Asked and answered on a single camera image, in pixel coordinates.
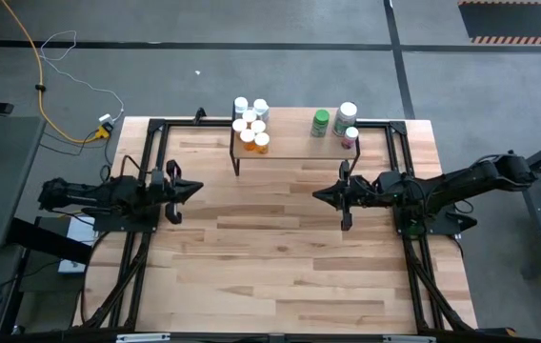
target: green pill bottle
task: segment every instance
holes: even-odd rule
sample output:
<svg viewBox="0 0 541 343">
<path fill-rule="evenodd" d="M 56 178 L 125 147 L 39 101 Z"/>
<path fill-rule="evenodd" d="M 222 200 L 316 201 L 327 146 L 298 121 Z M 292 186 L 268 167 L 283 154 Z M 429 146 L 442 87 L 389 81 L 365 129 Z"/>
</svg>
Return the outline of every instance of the green pill bottle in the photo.
<svg viewBox="0 0 541 343">
<path fill-rule="evenodd" d="M 312 119 L 311 136 L 323 137 L 330 122 L 330 113 L 326 110 L 319 110 Z"/>
</svg>

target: white cable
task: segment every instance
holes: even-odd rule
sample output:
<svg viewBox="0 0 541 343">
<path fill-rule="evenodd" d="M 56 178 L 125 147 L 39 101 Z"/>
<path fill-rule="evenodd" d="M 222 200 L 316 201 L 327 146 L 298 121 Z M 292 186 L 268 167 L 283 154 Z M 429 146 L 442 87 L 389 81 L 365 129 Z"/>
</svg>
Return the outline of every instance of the white cable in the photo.
<svg viewBox="0 0 541 343">
<path fill-rule="evenodd" d="M 65 34 L 65 33 L 73 33 L 73 44 L 71 44 L 71 47 L 69 47 L 61 57 L 59 58 L 49 58 L 46 56 L 46 54 L 44 53 L 44 47 L 47 45 L 47 43 L 49 43 L 49 41 L 52 40 L 52 38 L 58 36 L 58 35 L 61 35 L 61 34 Z M 120 117 L 122 117 L 122 113 L 125 112 L 125 103 L 122 102 L 122 100 L 120 99 L 120 97 L 114 92 L 114 91 L 110 91 L 110 90 L 102 90 L 102 89 L 97 89 L 93 86 L 90 85 L 90 83 L 86 82 L 86 81 L 82 81 L 82 80 L 78 80 L 77 78 L 71 76 L 69 73 L 67 72 L 64 72 L 64 71 L 60 71 L 55 65 L 52 64 L 51 61 L 61 61 L 63 60 L 67 55 L 68 53 L 70 53 L 70 51 L 76 46 L 76 35 L 78 33 L 75 31 L 75 30 L 67 30 L 67 31 L 63 31 L 63 32 L 58 32 L 58 33 L 55 33 L 54 35 L 52 35 L 49 39 L 47 39 L 46 42 L 44 42 L 44 44 L 42 44 L 42 47 L 40 47 L 40 58 L 43 59 L 46 63 L 49 64 L 49 66 L 51 66 L 56 72 L 58 72 L 59 74 L 61 75 L 65 75 L 67 76 L 68 78 L 70 78 L 72 81 L 74 82 L 77 82 L 77 83 L 80 83 L 80 84 L 84 84 L 84 85 L 87 85 L 89 86 L 89 88 L 93 91 L 101 91 L 101 92 L 105 92 L 105 93 L 110 93 L 111 95 L 113 95 L 116 100 L 118 100 L 118 102 L 120 103 L 120 112 L 118 113 L 118 115 L 116 115 L 115 118 L 112 118 L 111 120 L 113 120 L 113 122 L 117 122 L 118 119 L 120 119 Z"/>
</svg>

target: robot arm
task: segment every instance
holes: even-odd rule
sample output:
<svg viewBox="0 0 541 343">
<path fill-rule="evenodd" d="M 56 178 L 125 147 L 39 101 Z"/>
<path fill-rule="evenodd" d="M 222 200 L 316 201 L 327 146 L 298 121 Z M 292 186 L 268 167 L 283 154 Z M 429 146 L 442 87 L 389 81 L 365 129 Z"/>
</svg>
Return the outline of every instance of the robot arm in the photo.
<svg viewBox="0 0 541 343">
<path fill-rule="evenodd" d="M 150 208 L 167 203 L 165 216 L 173 224 L 182 221 L 176 204 L 184 204 L 203 187 L 203 183 L 182 179 L 182 172 L 174 160 L 167 162 L 167 174 L 151 172 L 147 186 L 133 176 L 121 175 L 99 186 L 74 184 L 62 178 L 47 181 L 38 197 L 41 210 L 49 212 L 68 205 L 85 206 L 82 212 L 93 217 L 116 216 L 137 221 L 148 214 Z"/>
<path fill-rule="evenodd" d="M 398 171 L 381 172 L 370 183 L 361 175 L 349 175 L 344 161 L 336 183 L 313 193 L 343 212 L 343 231 L 351 227 L 350 207 L 389 207 L 396 205 L 410 220 L 426 220 L 445 206 L 492 190 L 519 192 L 536 176 L 525 158 L 513 154 L 485 156 L 471 166 L 431 179 L 419 179 Z"/>
</svg>

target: jar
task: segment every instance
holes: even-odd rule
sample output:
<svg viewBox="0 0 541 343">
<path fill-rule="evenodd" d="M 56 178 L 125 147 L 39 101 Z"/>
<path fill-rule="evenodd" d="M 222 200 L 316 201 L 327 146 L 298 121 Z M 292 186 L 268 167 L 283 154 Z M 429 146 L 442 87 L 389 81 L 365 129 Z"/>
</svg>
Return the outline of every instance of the jar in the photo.
<svg viewBox="0 0 541 343">
<path fill-rule="evenodd" d="M 255 143 L 253 139 L 255 138 L 255 133 L 250 129 L 245 129 L 241 132 L 241 140 L 243 141 L 243 148 L 246 151 L 252 151 L 255 149 Z"/>
<path fill-rule="evenodd" d="M 236 119 L 232 122 L 232 130 L 236 134 L 237 137 L 241 134 L 241 132 L 248 127 L 248 123 L 243 119 Z"/>
<path fill-rule="evenodd" d="M 328 122 L 330 121 L 330 113 L 326 110 L 319 110 L 312 118 L 311 136 L 323 137 L 326 135 L 328 129 Z"/>
<path fill-rule="evenodd" d="M 259 153 L 269 152 L 269 142 L 271 138 L 266 133 L 260 133 L 255 136 L 255 148 Z"/>
<path fill-rule="evenodd" d="M 251 123 L 253 123 L 257 119 L 257 116 L 253 112 L 253 110 L 246 110 L 243 112 L 243 120 L 248 123 L 248 129 L 251 128 Z"/>
<path fill-rule="evenodd" d="M 357 140 L 358 135 L 359 135 L 358 129 L 354 127 L 347 128 L 345 130 L 345 136 L 343 137 L 343 140 L 340 144 L 345 149 L 351 149 L 355 145 L 355 141 Z"/>
<path fill-rule="evenodd" d="M 266 129 L 267 129 L 267 125 L 264 124 L 262 120 L 255 120 L 253 123 L 251 123 L 251 130 L 255 134 L 262 133 Z"/>
<path fill-rule="evenodd" d="M 340 105 L 340 108 L 336 111 L 336 118 L 334 119 L 334 126 L 332 128 L 334 134 L 340 137 L 344 136 L 345 130 L 355 125 L 356 114 L 357 106 L 352 102 L 346 102 Z"/>
<path fill-rule="evenodd" d="M 244 98 L 243 96 L 239 96 L 238 98 L 234 99 L 234 112 L 237 114 L 237 118 L 240 116 L 239 114 L 243 115 L 243 112 L 248 109 L 248 99 Z"/>
<path fill-rule="evenodd" d="M 262 120 L 263 122 L 266 123 L 269 120 L 269 105 L 267 104 L 266 100 L 256 99 L 253 102 L 253 111 L 255 111 L 258 119 Z"/>
</svg>

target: gray floor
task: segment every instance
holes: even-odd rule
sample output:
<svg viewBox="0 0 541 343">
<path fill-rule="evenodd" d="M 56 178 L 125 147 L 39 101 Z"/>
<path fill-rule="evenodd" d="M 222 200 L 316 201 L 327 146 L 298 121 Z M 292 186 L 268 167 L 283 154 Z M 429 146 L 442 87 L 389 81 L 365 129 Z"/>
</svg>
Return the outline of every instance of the gray floor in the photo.
<svg viewBox="0 0 541 343">
<path fill-rule="evenodd" d="M 79 39 L 226 43 L 390 42 L 382 1 L 150 0 L 13 1 L 34 39 L 78 30 Z M 403 44 L 468 45 L 456 1 L 394 0 Z M 21 39 L 0 7 L 0 39 Z M 469 165 L 483 154 L 541 149 L 541 53 L 405 53 L 414 113 L 430 119 L 443 168 Z M 264 97 L 271 106 L 358 103 L 369 118 L 404 118 L 390 51 L 302 50 L 74 50 L 61 69 L 123 98 L 127 115 L 193 114 L 198 107 L 228 115 L 237 95 Z M 45 69 L 48 114 L 83 137 L 96 118 L 119 109 L 109 95 L 89 91 Z M 37 70 L 29 49 L 0 48 L 0 101 L 14 115 L 38 115 Z M 45 144 L 69 150 L 57 142 Z M 110 153 L 115 141 L 110 144 Z M 63 176 L 95 183 L 103 151 L 79 157 L 40 149 L 18 214 L 39 214 L 43 181 Z M 520 194 L 492 192 L 472 200 L 479 225 L 463 246 L 480 327 L 515 328 L 541 338 L 541 279 L 525 281 L 520 268 L 541 258 L 539 237 Z M 33 296 L 21 316 L 34 330 L 66 325 L 66 310 L 51 309 L 57 293 Z"/>
</svg>

